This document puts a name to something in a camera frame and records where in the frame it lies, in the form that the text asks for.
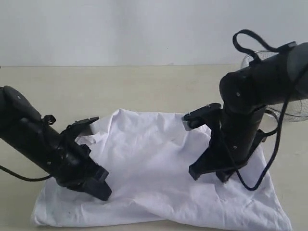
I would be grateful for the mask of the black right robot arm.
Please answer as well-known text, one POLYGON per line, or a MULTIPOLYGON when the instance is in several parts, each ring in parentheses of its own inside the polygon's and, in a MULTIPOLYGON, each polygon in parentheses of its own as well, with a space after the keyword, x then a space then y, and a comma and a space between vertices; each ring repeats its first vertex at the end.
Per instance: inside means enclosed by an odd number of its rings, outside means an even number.
POLYGON ((308 45, 302 43, 257 64, 230 72, 219 83, 223 104, 211 103, 186 114, 190 129, 206 125, 211 129, 207 149, 189 166, 193 179, 214 172, 226 182, 236 169, 244 167, 264 140, 259 129, 267 106, 283 103, 290 89, 290 101, 308 97, 308 76, 294 84, 308 63, 308 45))

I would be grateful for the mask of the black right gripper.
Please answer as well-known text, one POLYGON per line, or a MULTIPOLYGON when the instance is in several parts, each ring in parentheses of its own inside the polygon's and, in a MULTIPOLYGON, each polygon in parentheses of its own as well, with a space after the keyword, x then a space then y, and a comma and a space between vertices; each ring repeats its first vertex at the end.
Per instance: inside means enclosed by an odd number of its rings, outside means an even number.
POLYGON ((201 175, 215 172, 217 178, 226 183, 236 174, 236 169, 246 166, 255 149, 264 141, 260 129, 249 131, 235 129, 223 131, 213 129, 208 148, 189 166, 189 174, 194 180, 201 175))

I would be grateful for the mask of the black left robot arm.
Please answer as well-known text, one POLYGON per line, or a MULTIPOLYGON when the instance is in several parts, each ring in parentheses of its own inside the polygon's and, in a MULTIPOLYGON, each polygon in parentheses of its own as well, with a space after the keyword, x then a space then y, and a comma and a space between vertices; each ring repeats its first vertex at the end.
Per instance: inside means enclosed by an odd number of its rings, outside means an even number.
POLYGON ((75 139, 99 117, 68 125, 62 132, 51 127, 53 115, 42 116, 16 89, 0 89, 0 138, 31 160, 64 188, 107 201, 112 190, 108 171, 91 157, 86 144, 75 139))

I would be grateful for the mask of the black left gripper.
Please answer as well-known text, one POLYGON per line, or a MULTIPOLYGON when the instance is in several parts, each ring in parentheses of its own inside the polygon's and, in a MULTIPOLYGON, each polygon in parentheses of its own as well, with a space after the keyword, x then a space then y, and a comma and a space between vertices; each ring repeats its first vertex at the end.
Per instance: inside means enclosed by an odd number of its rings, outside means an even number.
POLYGON ((54 178, 62 187, 107 201, 112 193, 105 181, 108 171, 93 161, 90 152, 85 144, 69 145, 56 168, 54 178))

